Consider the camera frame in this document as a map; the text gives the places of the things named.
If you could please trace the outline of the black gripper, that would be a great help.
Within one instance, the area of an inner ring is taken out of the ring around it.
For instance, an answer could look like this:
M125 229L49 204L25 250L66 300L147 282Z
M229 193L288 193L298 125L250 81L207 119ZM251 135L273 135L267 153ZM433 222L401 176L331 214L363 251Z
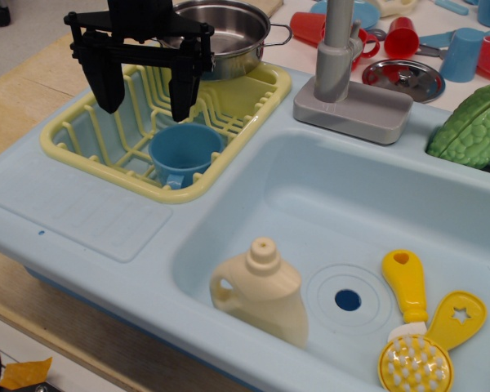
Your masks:
M171 68L171 114L189 117L202 73L214 68L214 29L180 16L171 1L109 1L106 11L69 12L73 58L82 66L98 105L114 113L123 102L121 64Z

